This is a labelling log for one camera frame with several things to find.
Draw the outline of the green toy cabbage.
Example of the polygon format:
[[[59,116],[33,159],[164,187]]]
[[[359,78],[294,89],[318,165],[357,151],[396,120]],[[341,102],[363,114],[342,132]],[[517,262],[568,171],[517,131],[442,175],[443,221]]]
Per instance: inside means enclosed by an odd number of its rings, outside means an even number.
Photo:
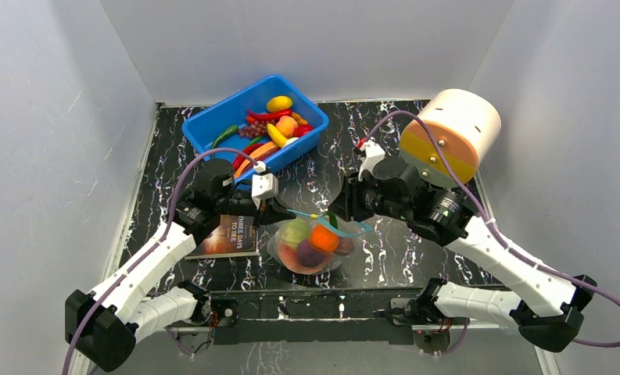
[[[304,220],[289,220],[280,226],[277,236],[281,243],[296,248],[310,236],[310,225]]]

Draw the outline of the clear zip top bag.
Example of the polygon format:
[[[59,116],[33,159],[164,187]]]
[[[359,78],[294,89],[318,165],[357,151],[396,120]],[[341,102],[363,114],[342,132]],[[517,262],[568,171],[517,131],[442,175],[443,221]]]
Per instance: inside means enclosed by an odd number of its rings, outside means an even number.
[[[363,248],[372,228],[363,222],[345,221],[333,212],[320,215],[295,211],[296,218],[271,226],[267,253],[287,270],[318,275],[338,268]]]

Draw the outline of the orange toy orange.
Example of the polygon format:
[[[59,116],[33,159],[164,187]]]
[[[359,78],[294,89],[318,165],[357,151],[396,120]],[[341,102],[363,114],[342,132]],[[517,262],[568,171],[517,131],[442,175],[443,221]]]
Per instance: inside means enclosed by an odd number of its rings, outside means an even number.
[[[308,237],[312,247],[320,252],[333,253],[338,247],[339,236],[323,225],[316,225]]]

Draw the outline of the purple toy eggplant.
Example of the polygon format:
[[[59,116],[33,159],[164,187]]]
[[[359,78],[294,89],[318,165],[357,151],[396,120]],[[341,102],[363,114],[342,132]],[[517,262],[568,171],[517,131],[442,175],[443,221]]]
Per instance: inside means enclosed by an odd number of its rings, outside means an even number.
[[[328,253],[314,249],[308,240],[301,241],[296,247],[296,259],[303,267],[318,267],[324,263],[327,258]]]

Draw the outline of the brown toy kiwi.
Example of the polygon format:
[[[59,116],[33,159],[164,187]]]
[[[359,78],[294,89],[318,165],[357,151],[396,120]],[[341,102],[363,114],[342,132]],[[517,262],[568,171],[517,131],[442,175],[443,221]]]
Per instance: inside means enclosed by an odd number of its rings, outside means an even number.
[[[353,253],[355,250],[355,244],[350,237],[341,237],[339,239],[338,247],[335,249],[335,254],[339,256],[347,256]]]

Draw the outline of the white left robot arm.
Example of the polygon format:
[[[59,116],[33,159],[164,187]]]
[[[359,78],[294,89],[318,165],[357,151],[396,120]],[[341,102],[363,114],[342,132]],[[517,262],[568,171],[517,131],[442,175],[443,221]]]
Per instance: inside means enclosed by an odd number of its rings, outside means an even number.
[[[170,198],[168,217],[121,268],[88,292],[73,291],[64,305],[69,345],[62,372],[79,352],[96,369],[122,366],[134,347],[151,334],[187,320],[202,325],[211,317],[210,294],[190,281],[154,298],[146,295],[179,260],[194,251],[226,215],[249,216],[255,225],[295,218],[277,198],[278,179],[263,161],[253,164],[251,188],[236,189],[235,171],[226,159],[193,159]]]

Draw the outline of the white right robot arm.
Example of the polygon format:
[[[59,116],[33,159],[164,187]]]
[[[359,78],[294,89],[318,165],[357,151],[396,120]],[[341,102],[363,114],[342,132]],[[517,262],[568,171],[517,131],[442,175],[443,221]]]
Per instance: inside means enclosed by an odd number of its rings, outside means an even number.
[[[463,287],[432,278],[409,302],[392,302],[384,316],[399,325],[468,318],[515,327],[533,345],[561,352],[577,336],[582,310],[593,294],[585,288],[529,265],[499,244],[462,190],[436,187],[400,157],[371,170],[347,174],[329,210],[345,221],[374,215],[403,221],[421,239],[478,263],[505,290]]]

